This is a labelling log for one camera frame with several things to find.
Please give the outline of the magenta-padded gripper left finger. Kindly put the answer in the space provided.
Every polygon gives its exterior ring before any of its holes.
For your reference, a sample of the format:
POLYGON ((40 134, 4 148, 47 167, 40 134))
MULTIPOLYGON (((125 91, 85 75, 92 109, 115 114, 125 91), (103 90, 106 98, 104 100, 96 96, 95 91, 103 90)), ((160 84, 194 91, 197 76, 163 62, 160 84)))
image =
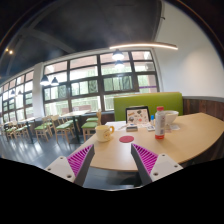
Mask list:
POLYGON ((94 155, 94 145, 91 144, 68 157, 59 156, 45 170, 76 185, 82 186, 94 155))

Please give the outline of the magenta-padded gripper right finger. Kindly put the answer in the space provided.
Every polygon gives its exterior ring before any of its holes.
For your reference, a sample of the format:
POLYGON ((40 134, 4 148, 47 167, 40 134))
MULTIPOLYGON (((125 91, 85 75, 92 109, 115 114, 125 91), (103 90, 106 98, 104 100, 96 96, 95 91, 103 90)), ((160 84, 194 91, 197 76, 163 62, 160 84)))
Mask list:
POLYGON ((131 154, 143 185, 157 181, 182 169, 182 166, 167 154, 157 155, 134 143, 131 144, 131 154))

